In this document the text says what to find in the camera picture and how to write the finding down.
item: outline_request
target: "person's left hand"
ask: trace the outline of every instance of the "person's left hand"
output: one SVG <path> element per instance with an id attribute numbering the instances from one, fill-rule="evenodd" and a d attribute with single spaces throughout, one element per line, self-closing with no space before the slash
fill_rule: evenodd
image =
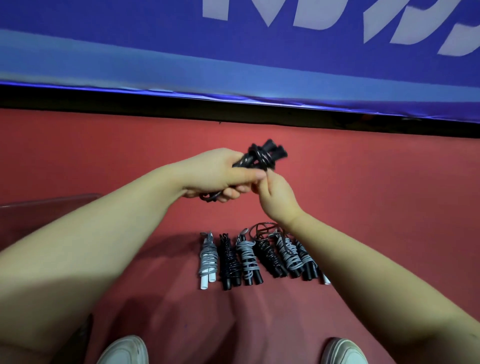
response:
<path id="1" fill-rule="evenodd" d="M 243 153 L 230 149 L 214 149 L 173 164 L 178 168 L 187 190 L 185 197 L 197 197 L 201 193 L 222 191 L 218 201 L 227 202 L 251 190 L 252 183 L 266 178 L 263 170 L 232 167 Z"/>

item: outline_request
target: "person's right hand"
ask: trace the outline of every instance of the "person's right hand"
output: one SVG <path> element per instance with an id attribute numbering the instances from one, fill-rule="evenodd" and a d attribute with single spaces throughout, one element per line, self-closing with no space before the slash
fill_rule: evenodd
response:
<path id="1" fill-rule="evenodd" d="M 269 218 L 285 229 L 303 213 L 288 182 L 272 170 L 267 171 L 266 179 L 252 185 L 252 191 L 259 195 L 262 209 Z"/>

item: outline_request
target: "gray cord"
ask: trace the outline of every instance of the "gray cord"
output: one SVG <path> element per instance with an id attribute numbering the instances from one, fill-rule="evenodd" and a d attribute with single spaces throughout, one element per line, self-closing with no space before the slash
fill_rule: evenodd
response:
<path id="1" fill-rule="evenodd" d="M 210 273 L 216 273 L 218 270 L 218 252 L 216 245 L 213 243 L 212 232 L 202 232 L 201 235 L 206 236 L 200 252 L 200 269 L 198 275 L 200 277 L 208 276 Z"/>
<path id="2" fill-rule="evenodd" d="M 245 234 L 248 233 L 248 228 L 244 229 L 237 237 L 236 249 L 240 252 L 240 259 L 243 265 L 244 279 L 251 279 L 254 270 L 260 270 L 257 263 L 257 258 L 253 252 L 254 242 L 246 240 Z"/>
<path id="3" fill-rule="evenodd" d="M 292 244 L 289 238 L 285 237 L 285 241 L 281 234 L 277 235 L 276 248 L 282 255 L 283 261 L 287 266 L 287 269 L 292 271 L 303 267 L 299 255 L 297 254 L 297 247 Z"/>
<path id="4" fill-rule="evenodd" d="M 308 254 L 307 249 L 305 249 L 305 247 L 299 241 L 297 241 L 297 249 L 298 249 L 299 257 L 303 264 L 312 262 L 315 265 L 315 268 L 318 267 L 318 264 L 313 260 L 310 254 Z"/>

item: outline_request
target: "fingernail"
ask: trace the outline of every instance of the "fingernail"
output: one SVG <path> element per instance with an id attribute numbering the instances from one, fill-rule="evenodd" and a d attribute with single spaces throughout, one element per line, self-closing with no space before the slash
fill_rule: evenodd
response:
<path id="1" fill-rule="evenodd" d="M 262 180 L 267 176 L 267 174 L 265 173 L 264 170 L 256 170 L 255 176 L 257 177 L 258 180 Z"/>

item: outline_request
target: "light blue stripe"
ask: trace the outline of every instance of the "light blue stripe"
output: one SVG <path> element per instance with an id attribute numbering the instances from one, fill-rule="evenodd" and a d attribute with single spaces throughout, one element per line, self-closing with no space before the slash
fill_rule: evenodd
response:
<path id="1" fill-rule="evenodd" d="M 480 102 L 480 88 L 217 61 L 0 30 L 0 79 L 303 100 Z"/>

